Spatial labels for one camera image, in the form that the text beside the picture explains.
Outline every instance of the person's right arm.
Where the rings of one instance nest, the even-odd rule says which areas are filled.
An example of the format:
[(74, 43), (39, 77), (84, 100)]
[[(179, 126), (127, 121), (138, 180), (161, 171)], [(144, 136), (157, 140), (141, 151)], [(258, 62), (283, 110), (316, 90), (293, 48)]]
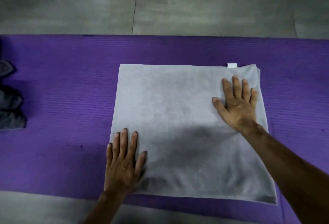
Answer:
[(232, 81), (233, 86), (226, 79), (222, 81), (226, 108), (218, 98), (212, 99), (219, 115), (257, 152), (303, 224), (329, 223), (329, 176), (290, 151), (257, 124), (256, 90), (250, 90), (246, 80), (242, 81), (242, 87), (237, 77), (233, 77)]

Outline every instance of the white tag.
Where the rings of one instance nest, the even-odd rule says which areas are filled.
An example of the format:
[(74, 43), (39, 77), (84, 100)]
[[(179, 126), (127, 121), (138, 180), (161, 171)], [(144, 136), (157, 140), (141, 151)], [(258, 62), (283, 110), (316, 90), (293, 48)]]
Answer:
[(227, 68), (237, 68), (237, 63), (227, 64)]

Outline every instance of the person's left hand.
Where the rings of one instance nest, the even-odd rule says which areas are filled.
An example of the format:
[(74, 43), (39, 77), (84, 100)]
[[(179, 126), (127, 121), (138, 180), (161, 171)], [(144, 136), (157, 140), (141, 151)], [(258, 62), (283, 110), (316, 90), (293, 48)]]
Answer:
[(141, 153), (134, 168), (134, 156), (137, 146), (137, 132), (134, 132), (128, 147), (127, 129), (114, 137), (113, 144), (106, 149), (106, 170), (104, 192), (117, 195), (122, 200), (137, 184), (145, 161), (146, 152)]

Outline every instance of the purple mat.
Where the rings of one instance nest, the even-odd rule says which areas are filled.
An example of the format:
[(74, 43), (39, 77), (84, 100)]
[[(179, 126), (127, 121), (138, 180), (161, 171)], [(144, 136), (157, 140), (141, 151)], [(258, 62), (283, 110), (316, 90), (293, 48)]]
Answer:
[[(0, 132), (0, 189), (97, 199), (103, 187), (119, 65), (257, 64), (272, 134), (329, 172), (329, 41), (153, 36), (2, 37), (5, 80), (29, 121)], [(279, 206), (134, 195), (128, 203), (258, 223), (298, 223)]]

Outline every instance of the person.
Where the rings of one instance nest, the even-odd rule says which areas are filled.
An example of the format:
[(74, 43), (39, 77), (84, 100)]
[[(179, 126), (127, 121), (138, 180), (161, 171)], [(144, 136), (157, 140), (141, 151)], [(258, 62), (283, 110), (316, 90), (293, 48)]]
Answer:
[[(227, 107), (218, 98), (212, 98), (220, 117), (240, 132), (257, 152), (301, 223), (328, 223), (329, 176), (294, 154), (257, 124), (257, 91), (250, 90), (245, 79), (242, 86), (236, 76), (232, 82), (233, 85), (227, 79), (222, 80)], [(129, 147), (127, 145), (127, 130), (124, 129), (115, 135), (113, 144), (107, 146), (104, 191), (84, 224), (110, 223), (126, 195), (137, 184), (146, 153), (141, 153), (134, 166), (137, 132), (133, 133)]]

